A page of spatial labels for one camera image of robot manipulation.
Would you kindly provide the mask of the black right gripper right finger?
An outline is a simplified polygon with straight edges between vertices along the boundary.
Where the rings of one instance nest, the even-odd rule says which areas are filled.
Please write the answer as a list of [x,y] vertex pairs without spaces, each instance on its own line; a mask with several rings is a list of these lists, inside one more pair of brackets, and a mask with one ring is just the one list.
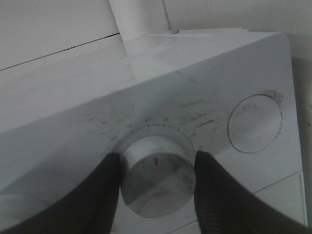
[[235,180],[208,152],[195,155],[195,212],[202,234],[310,234]]

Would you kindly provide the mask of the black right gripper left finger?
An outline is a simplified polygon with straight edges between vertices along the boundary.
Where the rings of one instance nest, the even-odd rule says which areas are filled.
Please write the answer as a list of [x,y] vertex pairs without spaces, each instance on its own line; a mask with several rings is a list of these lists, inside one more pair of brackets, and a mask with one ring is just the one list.
[[121,161],[108,153],[70,193],[4,234],[109,234],[121,181]]

